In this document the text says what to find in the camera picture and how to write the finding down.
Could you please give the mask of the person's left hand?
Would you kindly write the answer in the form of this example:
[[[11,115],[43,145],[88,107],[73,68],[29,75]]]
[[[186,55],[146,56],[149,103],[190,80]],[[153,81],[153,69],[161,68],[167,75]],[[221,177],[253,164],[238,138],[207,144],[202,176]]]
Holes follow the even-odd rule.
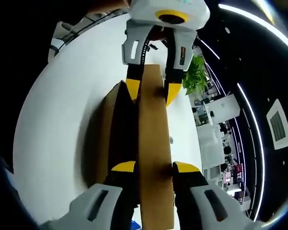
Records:
[[[158,25],[154,25],[149,32],[148,39],[150,41],[164,40],[167,38],[168,29]]]

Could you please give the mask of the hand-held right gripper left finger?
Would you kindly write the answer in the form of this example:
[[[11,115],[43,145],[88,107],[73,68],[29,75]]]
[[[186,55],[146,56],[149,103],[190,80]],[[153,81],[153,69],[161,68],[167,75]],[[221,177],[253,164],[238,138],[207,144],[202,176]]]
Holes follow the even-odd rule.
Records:
[[[76,197],[61,218],[42,224],[44,230],[130,230],[137,206],[135,161],[114,166],[102,184]]]

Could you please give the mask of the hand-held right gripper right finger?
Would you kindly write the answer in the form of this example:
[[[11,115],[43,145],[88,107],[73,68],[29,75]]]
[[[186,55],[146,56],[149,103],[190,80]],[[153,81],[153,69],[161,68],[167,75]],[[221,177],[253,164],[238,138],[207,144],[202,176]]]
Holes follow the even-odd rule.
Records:
[[[192,164],[174,162],[172,181],[181,230],[253,230],[237,200],[209,184]]]

